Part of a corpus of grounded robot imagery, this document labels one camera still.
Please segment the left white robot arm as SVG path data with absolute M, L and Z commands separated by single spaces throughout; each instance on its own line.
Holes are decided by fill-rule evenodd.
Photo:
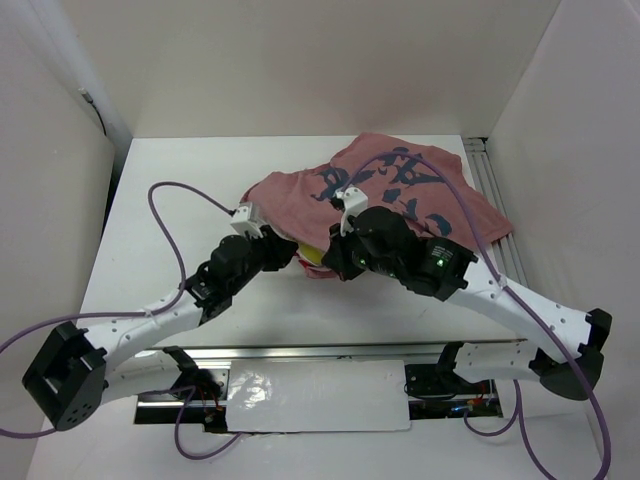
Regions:
M 284 268 L 296 250 L 295 242 L 268 226 L 256 238 L 227 236 L 186 280 L 177 301 L 162 299 L 150 311 L 109 314 L 88 328 L 71 321 L 55 327 L 22 384 L 55 430 L 70 430 L 114 395 L 121 379 L 115 371 L 125 361 L 220 316 L 257 274 Z

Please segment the cream yellow pillow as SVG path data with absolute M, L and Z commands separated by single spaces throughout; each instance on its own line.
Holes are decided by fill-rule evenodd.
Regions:
M 313 265 L 321 265 L 324 252 L 305 243 L 298 244 L 299 255 L 305 262 Z

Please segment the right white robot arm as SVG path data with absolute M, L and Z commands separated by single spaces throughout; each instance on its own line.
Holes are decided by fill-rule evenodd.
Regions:
M 562 306 L 509 279 L 456 242 L 416 235 L 397 213 L 372 207 L 329 229 L 324 266 L 343 280 L 371 271 L 407 290 L 481 314 L 517 335 L 512 345 L 447 344 L 436 379 L 448 392 L 484 380 L 529 380 L 585 401 L 598 382 L 612 317 Z

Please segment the red printed pillowcase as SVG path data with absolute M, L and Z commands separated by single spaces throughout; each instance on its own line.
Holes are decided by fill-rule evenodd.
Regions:
M 369 206 L 401 214 L 423 237 L 445 237 L 475 249 L 474 230 L 485 244 L 513 230 L 509 220 L 466 182 L 459 156 L 383 134 L 363 133 L 314 168 L 272 172 L 242 199 L 254 203 L 279 233 L 325 253 L 329 228 L 341 217 L 330 199 L 344 184 L 362 190 Z M 322 265 L 305 262 L 299 251 L 298 261 L 312 279 L 334 275 Z

